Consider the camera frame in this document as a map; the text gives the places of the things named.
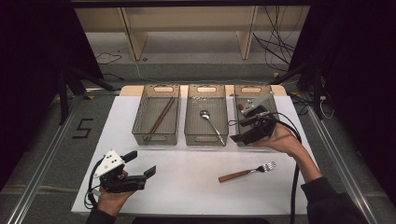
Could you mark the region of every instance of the fork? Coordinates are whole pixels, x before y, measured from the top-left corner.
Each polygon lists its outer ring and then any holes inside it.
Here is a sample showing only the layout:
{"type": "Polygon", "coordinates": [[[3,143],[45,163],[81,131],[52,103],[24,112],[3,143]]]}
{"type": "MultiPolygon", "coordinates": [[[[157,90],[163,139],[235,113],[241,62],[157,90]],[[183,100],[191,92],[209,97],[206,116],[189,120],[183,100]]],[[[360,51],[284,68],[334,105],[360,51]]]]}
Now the fork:
{"type": "Polygon", "coordinates": [[[243,176],[243,175],[252,174],[252,173],[255,173],[255,172],[258,172],[258,171],[262,172],[262,173],[269,172],[269,171],[272,171],[275,167],[276,167],[275,162],[271,161],[271,162],[268,162],[268,163],[266,163],[264,165],[261,165],[261,166],[257,167],[256,169],[244,170],[244,171],[240,171],[240,172],[237,172],[237,173],[234,173],[234,174],[221,176],[221,177],[219,177],[219,182],[222,183],[224,181],[232,180],[232,179],[235,179],[237,177],[240,177],[240,176],[243,176]]]}

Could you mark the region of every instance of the metal spoon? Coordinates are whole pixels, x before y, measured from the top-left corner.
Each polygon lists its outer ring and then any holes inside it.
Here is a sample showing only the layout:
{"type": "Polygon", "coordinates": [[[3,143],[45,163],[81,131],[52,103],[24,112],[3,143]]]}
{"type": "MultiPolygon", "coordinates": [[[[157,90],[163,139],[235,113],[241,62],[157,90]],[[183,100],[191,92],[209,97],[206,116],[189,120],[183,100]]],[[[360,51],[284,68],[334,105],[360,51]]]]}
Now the metal spoon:
{"type": "Polygon", "coordinates": [[[213,125],[212,121],[210,120],[210,113],[209,113],[209,111],[207,111],[207,110],[201,110],[201,112],[199,112],[199,114],[201,115],[202,118],[207,119],[207,121],[209,121],[210,125],[212,125],[212,128],[213,128],[213,129],[216,131],[216,133],[218,134],[221,143],[225,146],[225,143],[224,143],[224,141],[222,140],[221,135],[220,135],[218,129],[213,125]]]}

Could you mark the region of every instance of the chopstick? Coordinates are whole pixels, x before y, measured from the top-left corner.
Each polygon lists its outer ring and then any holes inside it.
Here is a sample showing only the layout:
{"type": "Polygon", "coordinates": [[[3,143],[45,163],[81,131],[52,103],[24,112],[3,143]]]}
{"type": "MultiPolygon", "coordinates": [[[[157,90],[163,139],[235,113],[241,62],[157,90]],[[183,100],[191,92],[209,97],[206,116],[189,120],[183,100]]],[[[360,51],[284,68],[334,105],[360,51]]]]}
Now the chopstick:
{"type": "MultiPolygon", "coordinates": [[[[148,134],[153,134],[155,131],[157,131],[158,127],[160,126],[161,122],[163,122],[163,118],[165,115],[168,113],[169,109],[171,108],[172,104],[175,101],[175,97],[171,97],[168,101],[168,104],[166,104],[165,108],[163,109],[163,112],[161,112],[160,116],[157,118],[157,120],[154,122],[152,125],[151,129],[149,130],[148,134]]],[[[151,136],[147,136],[144,138],[144,141],[147,142],[151,139],[151,136]]]]}

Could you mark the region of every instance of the white plastic part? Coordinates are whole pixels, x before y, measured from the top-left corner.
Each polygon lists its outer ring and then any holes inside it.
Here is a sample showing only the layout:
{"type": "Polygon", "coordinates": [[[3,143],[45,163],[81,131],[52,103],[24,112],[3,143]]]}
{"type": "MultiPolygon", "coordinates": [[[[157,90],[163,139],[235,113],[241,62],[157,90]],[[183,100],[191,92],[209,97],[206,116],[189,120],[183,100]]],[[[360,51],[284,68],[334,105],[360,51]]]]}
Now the white plastic part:
{"type": "Polygon", "coordinates": [[[117,154],[117,152],[113,149],[110,149],[103,158],[98,168],[96,169],[93,177],[98,178],[101,175],[105,175],[106,173],[114,170],[115,168],[123,164],[125,164],[125,161],[119,156],[119,154],[117,154]]]}
{"type": "Polygon", "coordinates": [[[97,190],[97,189],[93,189],[92,190],[92,194],[94,194],[94,195],[96,195],[98,197],[100,197],[102,195],[102,193],[99,190],[97,190]]]}
{"type": "Polygon", "coordinates": [[[254,110],[257,106],[261,105],[262,102],[266,101],[270,97],[273,97],[274,93],[269,92],[268,94],[252,99],[252,100],[247,100],[247,104],[244,106],[244,109],[241,110],[241,113],[246,115],[248,112],[254,110]]]}

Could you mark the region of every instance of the gray floor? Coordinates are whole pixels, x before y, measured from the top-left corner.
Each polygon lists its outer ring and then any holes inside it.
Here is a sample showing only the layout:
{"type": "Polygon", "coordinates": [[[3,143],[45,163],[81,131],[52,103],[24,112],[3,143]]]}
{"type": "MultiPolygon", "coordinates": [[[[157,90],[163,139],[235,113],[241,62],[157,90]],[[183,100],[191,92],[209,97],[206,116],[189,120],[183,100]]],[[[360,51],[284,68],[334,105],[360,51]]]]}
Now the gray floor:
{"type": "MultiPolygon", "coordinates": [[[[132,61],[123,35],[88,34],[88,37],[97,55],[102,52],[122,55],[122,58],[114,63],[101,65],[104,74],[109,73],[124,78],[120,80],[106,75],[105,81],[115,87],[154,81],[181,84],[198,81],[229,84],[268,83],[274,79],[274,72],[282,73],[265,64],[263,59],[265,53],[254,40],[249,59],[241,60],[233,33],[149,34],[142,60],[137,63],[132,61]],[[200,40],[199,46],[196,45],[197,39],[200,40]]],[[[290,43],[295,43],[297,37],[298,35],[290,38],[290,43]]],[[[271,62],[270,56],[267,59],[267,62],[271,62]]],[[[107,63],[111,60],[111,57],[101,57],[98,62],[107,63]]],[[[275,59],[272,62],[280,68],[287,68],[285,64],[275,59]]],[[[298,76],[284,83],[285,89],[296,91],[296,80],[298,76]]],[[[86,82],[85,85],[87,88],[97,88],[90,82],[86,82]]],[[[77,105],[76,110],[65,128],[64,138],[57,148],[48,171],[44,174],[37,194],[32,203],[28,204],[29,209],[22,223],[61,224],[85,221],[85,217],[73,214],[70,210],[116,94],[116,92],[92,91],[88,93],[93,96],[92,99],[88,97],[82,100],[70,99],[71,105],[77,105]],[[92,130],[88,138],[74,139],[73,136],[84,134],[77,131],[81,119],[92,119],[84,123],[92,130]]],[[[298,112],[303,109],[303,105],[296,104],[295,107],[298,112]]],[[[337,117],[324,119],[319,123],[316,122],[315,117],[314,114],[308,112],[301,115],[300,120],[321,172],[329,177],[336,190],[350,194],[360,192],[368,208],[371,209],[368,210],[366,207],[363,210],[373,215],[372,223],[395,223],[395,207],[375,181],[364,159],[356,155],[356,148],[337,117]],[[330,135],[318,130],[327,130],[330,135]],[[338,151],[341,155],[342,162],[346,166],[344,168],[349,171],[351,179],[345,178],[345,170],[339,170],[338,161],[335,161],[332,155],[334,151],[338,151]],[[356,185],[354,189],[349,186],[351,180],[356,185]]],[[[32,176],[35,176],[42,158],[48,155],[52,138],[60,128],[59,120],[60,103],[58,99],[54,99],[31,149],[25,152],[12,177],[0,193],[0,223],[7,222],[14,206],[24,193],[25,187],[29,185],[32,176]]],[[[131,219],[131,217],[120,217],[117,223],[130,223],[131,219]]],[[[271,223],[289,222],[288,217],[266,217],[266,219],[271,223]]],[[[307,223],[306,216],[298,216],[296,223],[307,223]]]]}

